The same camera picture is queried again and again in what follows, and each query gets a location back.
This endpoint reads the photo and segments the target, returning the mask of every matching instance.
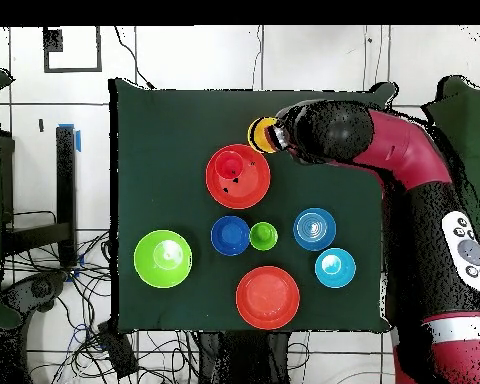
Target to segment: green bowl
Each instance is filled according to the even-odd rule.
[[[179,234],[157,230],[139,241],[133,263],[139,277],[150,286],[174,287],[187,278],[192,267],[192,251]]]
[[[270,250],[277,243],[277,230],[268,222],[258,222],[249,232],[252,247],[258,250]]]

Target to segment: floor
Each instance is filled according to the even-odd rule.
[[[126,78],[157,88],[254,90],[369,89],[394,81],[395,109],[424,118],[420,106],[435,97],[439,80],[462,74],[480,86],[480,26],[203,26],[100,27],[102,72],[45,73],[41,28],[0,28],[0,67],[15,81],[0,92],[0,125],[16,140],[15,212],[55,211],[55,127],[72,123],[81,132],[77,155],[77,221],[80,252],[109,228],[109,111],[107,79]],[[96,66],[95,28],[62,27],[64,51],[50,53],[51,68]],[[42,119],[43,131],[39,120]],[[18,215],[17,227],[50,222],[49,214]],[[50,250],[32,252],[36,264],[54,262]],[[82,284],[106,267],[100,243],[85,254]],[[28,275],[23,257],[8,258],[4,286]],[[99,282],[90,297],[96,323],[110,316],[109,282]],[[79,345],[73,325],[88,322],[88,311],[73,283],[55,307],[36,313],[29,329],[28,362],[36,384],[50,384],[61,364]],[[174,379],[189,377],[188,365],[172,352],[174,332],[139,331],[129,335],[147,370],[182,368]],[[391,343],[370,333],[294,333],[288,354],[292,384],[392,384]],[[197,351],[194,343],[191,349]],[[110,363],[95,354],[105,370]],[[89,359],[86,374],[97,374]],[[76,381],[62,375],[54,384],[157,384],[161,377],[141,371],[117,380],[114,373]],[[191,376],[191,384],[196,384]]]

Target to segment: dark green table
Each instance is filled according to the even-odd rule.
[[[251,269],[274,265],[296,280],[301,300],[295,318],[281,330],[388,329],[380,318],[381,189],[373,176],[355,169],[304,167],[284,153],[268,155],[272,179],[267,195],[240,211],[208,193],[205,167],[212,154],[246,143],[249,124],[288,105],[315,98],[359,100],[383,108],[392,85],[373,93],[147,91],[115,80],[119,116],[119,328],[152,330],[250,329],[235,306],[235,290]],[[352,282],[328,289],[314,275],[319,252],[300,248],[293,222],[300,211],[332,213],[337,236],[331,247],[349,251],[357,264]],[[249,225],[265,220],[279,232],[275,248],[248,248],[225,257],[210,243],[210,229],[223,215]],[[156,229],[181,234],[193,251],[189,277],[171,289],[142,282],[133,265],[138,241]]]

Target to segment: cup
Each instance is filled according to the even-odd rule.
[[[238,178],[243,168],[244,160],[242,156],[232,150],[222,152],[217,156],[217,159],[215,159],[215,171],[226,180]]]
[[[270,250],[277,243],[277,230],[268,222],[258,222],[251,228],[249,240],[257,250]]]

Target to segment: button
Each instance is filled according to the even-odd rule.
[[[480,245],[473,240],[462,240],[457,246],[462,259],[470,264],[480,266]]]
[[[476,270],[475,267],[472,267],[471,265],[466,267],[466,272],[470,277],[477,277],[478,276],[478,271]]]
[[[462,228],[455,228],[455,230],[453,230],[453,234],[455,234],[456,236],[459,236],[459,237],[464,237],[464,235],[466,234],[464,232],[464,230]]]

